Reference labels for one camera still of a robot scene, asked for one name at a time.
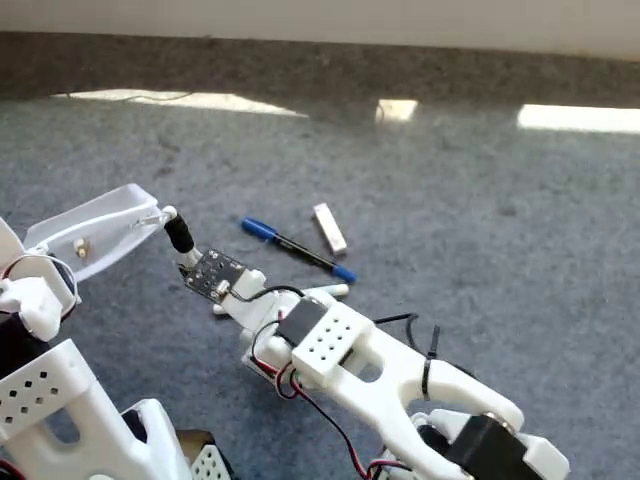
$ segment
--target screw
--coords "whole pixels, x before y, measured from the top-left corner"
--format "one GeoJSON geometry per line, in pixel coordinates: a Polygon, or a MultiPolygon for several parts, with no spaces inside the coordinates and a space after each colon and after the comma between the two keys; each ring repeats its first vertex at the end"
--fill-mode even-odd
{"type": "Polygon", "coordinates": [[[76,255],[80,258],[87,258],[89,254],[89,242],[84,238],[78,238],[73,241],[73,249],[76,251],[76,255]]]}

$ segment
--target wall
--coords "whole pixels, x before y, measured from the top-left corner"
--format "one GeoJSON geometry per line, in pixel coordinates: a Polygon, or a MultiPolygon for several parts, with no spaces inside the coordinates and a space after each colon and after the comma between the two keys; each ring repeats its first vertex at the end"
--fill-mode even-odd
{"type": "Polygon", "coordinates": [[[628,0],[2,0],[0,30],[473,47],[640,60],[628,0]]]}

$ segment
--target white eraser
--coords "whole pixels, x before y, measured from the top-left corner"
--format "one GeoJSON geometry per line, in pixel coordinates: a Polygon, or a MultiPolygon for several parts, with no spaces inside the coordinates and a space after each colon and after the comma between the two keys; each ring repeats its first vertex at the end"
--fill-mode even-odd
{"type": "Polygon", "coordinates": [[[329,246],[331,247],[331,251],[334,255],[339,255],[344,253],[347,249],[347,242],[342,236],[342,232],[340,228],[338,228],[338,224],[336,223],[335,218],[333,218],[333,214],[326,203],[321,203],[320,205],[316,205],[313,207],[313,211],[316,214],[316,219],[320,224],[320,228],[322,229],[322,233],[326,237],[329,242],[329,246]]]}

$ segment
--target white plastic bracket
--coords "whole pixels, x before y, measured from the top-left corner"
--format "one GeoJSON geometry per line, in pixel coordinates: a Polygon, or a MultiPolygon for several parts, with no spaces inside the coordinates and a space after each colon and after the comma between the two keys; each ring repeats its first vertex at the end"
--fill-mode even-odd
{"type": "MultiPolygon", "coordinates": [[[[292,361],[303,382],[308,379],[317,384],[372,425],[389,450],[418,476],[468,480],[458,465],[422,441],[407,415],[409,403],[424,398],[425,357],[376,328],[370,319],[336,303],[293,350],[292,361]],[[347,370],[342,362],[349,354],[378,367],[378,379],[365,382],[347,370]]],[[[461,404],[474,413],[494,412],[515,429],[524,420],[508,399],[446,362],[432,360],[427,380],[432,400],[461,404]]]]}
{"type": "Polygon", "coordinates": [[[231,480],[222,455],[215,445],[205,445],[191,464],[193,480],[231,480]]]}

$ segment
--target black circuit board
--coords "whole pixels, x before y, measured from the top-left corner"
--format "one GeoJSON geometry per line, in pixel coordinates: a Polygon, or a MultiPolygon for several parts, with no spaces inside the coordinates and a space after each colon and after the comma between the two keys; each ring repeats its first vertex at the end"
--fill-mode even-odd
{"type": "Polygon", "coordinates": [[[190,270],[183,270],[184,284],[209,301],[219,304],[227,295],[227,289],[220,289],[228,282],[233,285],[242,276],[247,267],[224,253],[208,249],[198,263],[190,270]]]}

